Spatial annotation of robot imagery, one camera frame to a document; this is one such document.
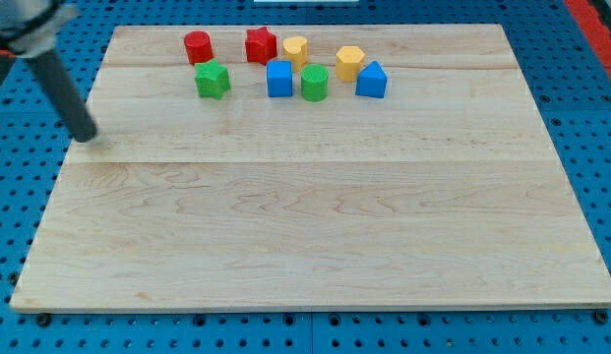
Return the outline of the grey robot arm end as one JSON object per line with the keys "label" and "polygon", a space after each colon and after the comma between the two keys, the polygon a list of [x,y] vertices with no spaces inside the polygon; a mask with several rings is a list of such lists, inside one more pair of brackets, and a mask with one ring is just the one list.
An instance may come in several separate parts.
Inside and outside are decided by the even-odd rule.
{"label": "grey robot arm end", "polygon": [[35,58],[55,48],[56,34],[78,16],[56,0],[0,0],[0,50]]}

